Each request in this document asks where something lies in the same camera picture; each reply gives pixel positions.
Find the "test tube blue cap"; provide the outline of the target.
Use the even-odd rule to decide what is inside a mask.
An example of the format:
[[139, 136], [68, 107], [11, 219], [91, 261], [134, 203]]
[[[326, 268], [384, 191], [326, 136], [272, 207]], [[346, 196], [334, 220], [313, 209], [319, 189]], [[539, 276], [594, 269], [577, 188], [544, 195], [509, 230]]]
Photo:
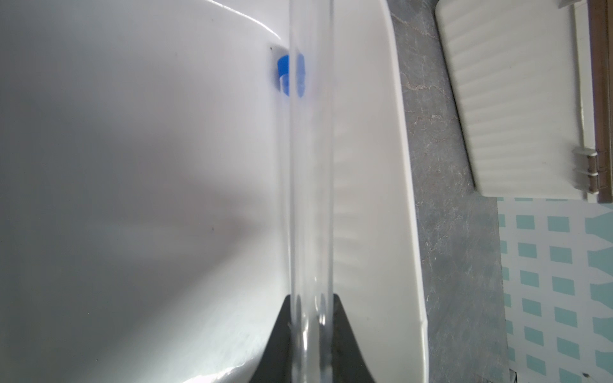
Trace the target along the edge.
[[[286, 96], [290, 96], [290, 56], [282, 56], [277, 62], [278, 78], [280, 90]], [[306, 89], [306, 66], [305, 59], [302, 54], [298, 55], [298, 64], [296, 70], [297, 93], [299, 97], [303, 97]]]
[[331, 382], [334, 3], [290, 3], [293, 382]]

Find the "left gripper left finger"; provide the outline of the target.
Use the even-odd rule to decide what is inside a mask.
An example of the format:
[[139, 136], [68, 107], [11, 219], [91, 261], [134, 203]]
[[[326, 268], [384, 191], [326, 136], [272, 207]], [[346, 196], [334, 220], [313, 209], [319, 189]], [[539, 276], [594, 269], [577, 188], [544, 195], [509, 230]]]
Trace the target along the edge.
[[289, 383], [292, 369], [291, 297], [287, 295], [277, 316], [260, 363], [250, 383]]

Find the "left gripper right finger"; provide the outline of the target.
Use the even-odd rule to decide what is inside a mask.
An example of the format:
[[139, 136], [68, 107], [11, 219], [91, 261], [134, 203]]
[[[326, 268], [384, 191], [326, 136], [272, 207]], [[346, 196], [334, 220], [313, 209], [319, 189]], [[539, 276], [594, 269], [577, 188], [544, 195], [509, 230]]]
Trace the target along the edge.
[[337, 294], [333, 298], [333, 383], [375, 383], [362, 357], [341, 299]]

